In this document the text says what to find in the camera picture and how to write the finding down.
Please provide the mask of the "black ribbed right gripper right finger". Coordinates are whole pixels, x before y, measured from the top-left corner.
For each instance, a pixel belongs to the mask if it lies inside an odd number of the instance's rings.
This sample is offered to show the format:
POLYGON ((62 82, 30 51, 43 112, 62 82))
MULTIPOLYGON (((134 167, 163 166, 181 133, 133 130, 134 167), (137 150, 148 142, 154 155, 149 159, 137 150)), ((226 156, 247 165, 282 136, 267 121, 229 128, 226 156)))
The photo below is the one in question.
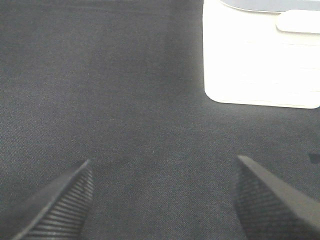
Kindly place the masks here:
POLYGON ((248 240, 318 240, 320 203, 253 159, 236 157, 232 201, 248 240))

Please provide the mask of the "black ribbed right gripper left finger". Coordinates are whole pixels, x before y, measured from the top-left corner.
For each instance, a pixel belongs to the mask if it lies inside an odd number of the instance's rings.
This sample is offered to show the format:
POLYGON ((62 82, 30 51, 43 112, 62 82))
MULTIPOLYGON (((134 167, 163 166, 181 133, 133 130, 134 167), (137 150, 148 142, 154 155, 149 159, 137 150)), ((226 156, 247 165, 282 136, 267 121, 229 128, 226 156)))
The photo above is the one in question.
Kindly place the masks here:
POLYGON ((90 160, 0 215, 2 240, 79 240, 94 195, 90 160))

